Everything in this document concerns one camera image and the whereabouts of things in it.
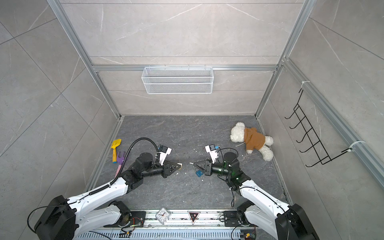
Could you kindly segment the blue padlock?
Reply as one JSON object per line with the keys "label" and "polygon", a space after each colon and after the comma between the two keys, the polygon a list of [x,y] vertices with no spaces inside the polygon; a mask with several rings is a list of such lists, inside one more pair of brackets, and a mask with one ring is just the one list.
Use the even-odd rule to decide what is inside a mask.
{"label": "blue padlock", "polygon": [[201,170],[197,170],[195,173],[199,178],[204,174]]}

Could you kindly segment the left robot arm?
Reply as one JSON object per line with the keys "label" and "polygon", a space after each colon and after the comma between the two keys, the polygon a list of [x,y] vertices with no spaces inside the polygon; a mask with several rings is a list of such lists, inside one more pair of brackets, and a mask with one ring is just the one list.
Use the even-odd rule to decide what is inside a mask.
{"label": "left robot arm", "polygon": [[150,142],[156,154],[140,154],[127,170],[121,168],[117,175],[106,184],[83,194],[64,198],[54,198],[47,206],[35,226],[28,228],[40,240],[72,240],[77,236],[104,225],[114,225],[122,220],[128,208],[124,204],[114,203],[111,207],[100,210],[99,206],[124,196],[143,182],[145,177],[156,175],[164,179],[181,169],[181,163],[167,161],[165,158],[172,151],[165,146],[157,146],[149,138],[134,141]]}

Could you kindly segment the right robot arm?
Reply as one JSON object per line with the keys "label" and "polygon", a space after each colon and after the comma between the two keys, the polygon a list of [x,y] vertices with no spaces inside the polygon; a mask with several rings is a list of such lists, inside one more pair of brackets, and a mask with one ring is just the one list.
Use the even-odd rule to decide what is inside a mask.
{"label": "right robot arm", "polygon": [[311,221],[304,209],[280,201],[259,187],[240,168],[238,155],[224,154],[222,163],[204,160],[193,163],[206,176],[224,176],[226,184],[247,201],[237,208],[240,225],[255,225],[276,240],[318,240]]}

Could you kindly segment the red triangle warning sign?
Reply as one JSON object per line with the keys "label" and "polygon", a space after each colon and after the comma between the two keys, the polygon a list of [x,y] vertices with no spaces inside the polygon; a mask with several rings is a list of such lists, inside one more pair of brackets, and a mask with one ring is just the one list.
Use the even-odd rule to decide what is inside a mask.
{"label": "red triangle warning sign", "polygon": [[192,225],[195,224],[195,222],[197,221],[197,219],[199,218],[199,215],[200,215],[201,212],[197,212],[197,211],[188,211],[188,215],[190,217],[190,220],[192,222]]}

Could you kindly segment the small white clock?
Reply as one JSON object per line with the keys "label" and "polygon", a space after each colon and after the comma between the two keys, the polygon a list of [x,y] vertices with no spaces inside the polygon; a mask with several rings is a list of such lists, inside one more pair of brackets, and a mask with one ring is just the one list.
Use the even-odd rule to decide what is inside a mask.
{"label": "small white clock", "polygon": [[162,207],[155,215],[155,218],[164,225],[170,218],[171,212],[169,212],[166,208]]}

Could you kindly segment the purple pink toy rake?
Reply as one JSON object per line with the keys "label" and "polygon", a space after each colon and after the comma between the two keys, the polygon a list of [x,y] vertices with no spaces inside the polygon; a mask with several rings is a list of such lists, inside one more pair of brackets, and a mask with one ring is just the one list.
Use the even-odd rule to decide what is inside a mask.
{"label": "purple pink toy rake", "polygon": [[118,168],[117,168],[115,177],[118,176],[119,171],[120,171],[121,168],[122,168],[122,165],[123,165],[123,163],[124,163],[124,161],[125,161],[125,155],[126,155],[126,152],[118,152],[118,153],[117,153],[117,163],[118,163],[119,165],[118,165]]}

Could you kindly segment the white teddy bear brown hoodie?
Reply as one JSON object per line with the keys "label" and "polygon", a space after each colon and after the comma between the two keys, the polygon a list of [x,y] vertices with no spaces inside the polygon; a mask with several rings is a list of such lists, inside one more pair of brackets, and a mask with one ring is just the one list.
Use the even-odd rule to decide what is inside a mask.
{"label": "white teddy bear brown hoodie", "polygon": [[244,123],[238,122],[231,129],[230,139],[234,143],[245,144],[248,155],[257,150],[266,162],[271,161],[274,157],[274,153],[270,149],[270,146],[274,144],[274,139],[259,133],[257,128],[247,128]]}

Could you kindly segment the yellow toy shovel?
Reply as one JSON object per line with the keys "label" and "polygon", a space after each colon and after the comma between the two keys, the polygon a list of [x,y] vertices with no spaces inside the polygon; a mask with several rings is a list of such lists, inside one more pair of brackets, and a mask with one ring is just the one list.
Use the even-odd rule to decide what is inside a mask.
{"label": "yellow toy shovel", "polygon": [[113,163],[117,163],[117,150],[116,148],[121,144],[122,140],[121,139],[116,139],[112,142],[111,149],[113,150]]}

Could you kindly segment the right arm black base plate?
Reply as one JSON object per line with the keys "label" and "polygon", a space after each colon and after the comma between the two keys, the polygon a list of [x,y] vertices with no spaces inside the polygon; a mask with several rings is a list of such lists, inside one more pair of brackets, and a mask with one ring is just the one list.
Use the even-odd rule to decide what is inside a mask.
{"label": "right arm black base plate", "polygon": [[224,211],[223,215],[226,227],[236,227],[237,225],[247,226],[249,224],[245,216],[239,211]]}

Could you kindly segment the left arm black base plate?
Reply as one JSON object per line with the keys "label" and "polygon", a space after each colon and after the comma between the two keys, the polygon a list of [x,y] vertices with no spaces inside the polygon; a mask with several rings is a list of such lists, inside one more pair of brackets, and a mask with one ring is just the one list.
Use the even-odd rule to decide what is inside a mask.
{"label": "left arm black base plate", "polygon": [[141,227],[145,222],[146,215],[146,211],[133,211],[122,215],[115,224],[105,225],[104,228]]}

